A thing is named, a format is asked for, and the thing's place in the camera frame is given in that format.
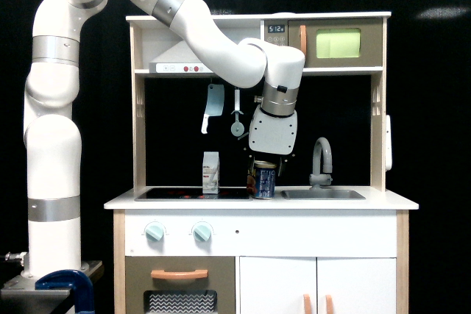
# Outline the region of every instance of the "orange handle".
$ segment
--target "orange handle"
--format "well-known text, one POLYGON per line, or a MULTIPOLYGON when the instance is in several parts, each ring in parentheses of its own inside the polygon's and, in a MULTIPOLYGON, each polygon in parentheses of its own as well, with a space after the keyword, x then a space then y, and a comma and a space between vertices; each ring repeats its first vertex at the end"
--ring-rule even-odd
POLYGON ((204 279, 208 277, 208 270, 195 270, 192 272, 165 272, 165 270, 153 270, 150 276, 153 279, 204 279))
POLYGON ((306 25, 300 26, 300 36, 301 36, 301 52, 304 53, 304 56, 308 56, 308 35, 306 33, 306 25))
POLYGON ((304 314, 311 314, 311 298, 308 294, 304 295, 304 314))
POLYGON ((333 314, 332 296, 330 294, 326 295, 325 301, 327 302, 327 314, 333 314))

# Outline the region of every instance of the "oven door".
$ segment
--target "oven door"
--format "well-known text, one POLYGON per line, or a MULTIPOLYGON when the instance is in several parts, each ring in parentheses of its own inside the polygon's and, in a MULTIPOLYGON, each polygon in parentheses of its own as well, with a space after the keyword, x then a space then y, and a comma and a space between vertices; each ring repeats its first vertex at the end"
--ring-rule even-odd
POLYGON ((236 314, 236 259, 126 257, 126 313, 236 314))

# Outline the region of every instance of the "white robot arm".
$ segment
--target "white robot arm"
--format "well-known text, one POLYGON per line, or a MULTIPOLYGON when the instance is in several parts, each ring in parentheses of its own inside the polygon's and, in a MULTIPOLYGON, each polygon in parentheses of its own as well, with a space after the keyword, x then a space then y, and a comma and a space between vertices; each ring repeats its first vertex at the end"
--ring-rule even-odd
MULTIPOLYGON (((297 130, 294 105, 305 59, 301 51, 253 38, 235 44, 220 32, 203 0, 131 1, 169 26, 209 69, 229 83, 249 88, 265 76, 261 105, 250 125, 250 147, 274 154, 291 152, 297 130)), ((79 90, 80 30, 106 3, 44 0, 36 13, 33 63, 24 100, 28 275, 33 277, 81 268, 82 144, 71 120, 71 105, 79 90)))

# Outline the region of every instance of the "mint green knob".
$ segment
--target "mint green knob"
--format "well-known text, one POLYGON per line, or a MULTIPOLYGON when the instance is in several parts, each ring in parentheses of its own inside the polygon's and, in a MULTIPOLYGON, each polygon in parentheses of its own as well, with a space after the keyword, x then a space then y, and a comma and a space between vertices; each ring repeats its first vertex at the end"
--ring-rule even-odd
POLYGON ((163 228, 163 225, 158 222, 151 222, 146 226, 145 233, 148 240, 158 242, 162 239, 163 234, 165 233, 165 228, 163 228))
POLYGON ((199 242, 207 242, 211 238, 211 226, 206 222, 199 222, 193 227, 194 239, 199 242))

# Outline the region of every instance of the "wooden play kitchen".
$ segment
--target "wooden play kitchen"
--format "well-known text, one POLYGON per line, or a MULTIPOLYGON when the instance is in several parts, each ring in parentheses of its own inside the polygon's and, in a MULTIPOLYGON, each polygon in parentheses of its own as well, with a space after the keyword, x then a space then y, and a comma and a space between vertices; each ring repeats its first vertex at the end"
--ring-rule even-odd
POLYGON ((302 49, 306 77, 371 77, 370 184, 328 187, 353 190, 361 200, 283 197, 284 190, 309 189, 297 185, 276 187, 271 200, 146 198, 158 187, 146 185, 144 79, 183 76, 180 67, 190 63, 199 69, 190 75, 212 73, 188 51, 166 55, 185 44, 154 18, 127 18, 134 188, 105 205, 114 212, 116 314, 195 308, 218 314, 408 313, 408 214, 419 206, 386 190, 390 15, 213 17, 235 42, 253 37, 302 49), (336 44, 336 36, 347 48, 336 44))

